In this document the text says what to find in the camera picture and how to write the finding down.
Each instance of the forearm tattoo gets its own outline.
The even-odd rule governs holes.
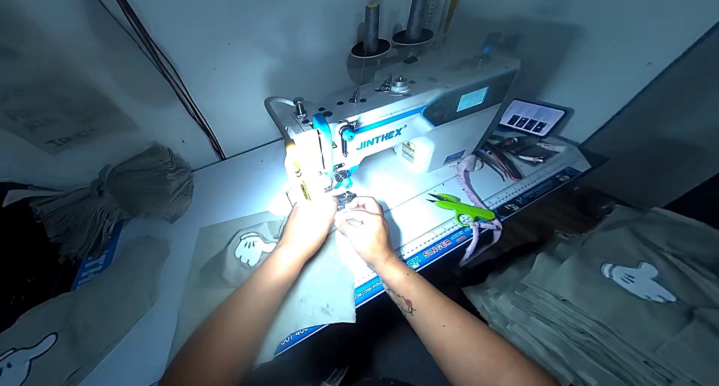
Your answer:
[[[392,299],[392,301],[394,301],[397,307],[402,310],[402,314],[405,317],[407,317],[407,315],[414,316],[414,313],[417,311],[417,309],[412,306],[412,300],[405,298],[404,296],[398,294],[397,292],[389,288],[387,288],[387,294],[390,295],[390,298]]]

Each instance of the industrial sewing machine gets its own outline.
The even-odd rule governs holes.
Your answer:
[[[461,160],[494,131],[519,61],[487,49],[429,48],[423,6],[412,1],[408,28],[392,38],[398,53],[390,58],[390,43],[377,37],[379,5],[365,8],[367,35],[351,50],[361,64],[356,87],[318,103],[265,100],[292,158],[288,174],[301,180],[305,198],[351,188],[362,160],[386,149],[422,173]],[[352,77],[349,62],[348,72]]]

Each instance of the green scissors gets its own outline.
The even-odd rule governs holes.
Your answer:
[[[459,216],[461,215],[467,215],[470,217],[471,222],[474,221],[476,218],[480,218],[483,221],[493,221],[495,218],[494,212],[487,209],[482,209],[480,207],[467,205],[466,203],[461,203],[459,201],[459,198],[448,195],[448,194],[428,194],[430,196],[433,196],[437,198],[437,200],[433,199],[427,199],[429,202],[433,202],[435,205],[441,207],[442,209],[447,210],[454,210],[457,223],[463,226],[468,226],[469,224],[466,224],[462,222],[462,220],[459,219]]]

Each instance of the cartoon glove graphic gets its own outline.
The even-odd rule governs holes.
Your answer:
[[[655,281],[659,271],[652,264],[640,262],[638,268],[602,264],[601,271],[602,275],[642,299],[659,303],[677,302],[668,289]]]
[[[30,348],[10,349],[0,354],[0,386],[20,386],[30,374],[30,361],[46,353],[58,340],[56,333],[46,335]]]
[[[276,245],[277,242],[266,243],[260,234],[250,231],[239,237],[239,243],[234,249],[234,257],[243,264],[254,267],[260,262],[263,253],[271,253]]]

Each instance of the thread spool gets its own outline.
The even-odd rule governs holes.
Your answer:
[[[427,16],[427,0],[412,0],[409,7],[409,18],[407,18],[407,42],[416,42],[422,35],[424,19]]]
[[[407,29],[397,32],[392,37],[392,42],[401,46],[415,46],[430,41],[434,32],[424,28],[427,19],[429,0],[412,0],[407,18]]]
[[[372,56],[379,50],[380,5],[374,1],[364,8],[364,53]]]

